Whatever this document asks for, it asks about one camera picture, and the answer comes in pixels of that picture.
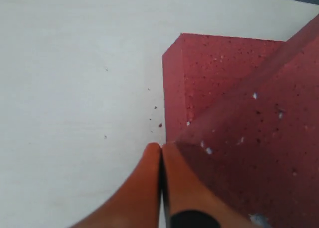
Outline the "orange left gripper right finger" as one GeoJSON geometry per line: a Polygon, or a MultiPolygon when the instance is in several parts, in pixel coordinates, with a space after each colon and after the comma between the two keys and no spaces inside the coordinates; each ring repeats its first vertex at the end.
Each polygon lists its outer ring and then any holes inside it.
{"type": "Polygon", "coordinates": [[[165,215],[170,228],[250,228],[196,176],[175,143],[162,147],[166,175],[165,215]]]}

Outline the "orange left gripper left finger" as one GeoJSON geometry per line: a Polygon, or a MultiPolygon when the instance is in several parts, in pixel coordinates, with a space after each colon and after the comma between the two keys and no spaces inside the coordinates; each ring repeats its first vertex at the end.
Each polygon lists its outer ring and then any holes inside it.
{"type": "Polygon", "coordinates": [[[157,228],[161,147],[149,143],[132,173],[100,207],[73,228],[157,228]]]}

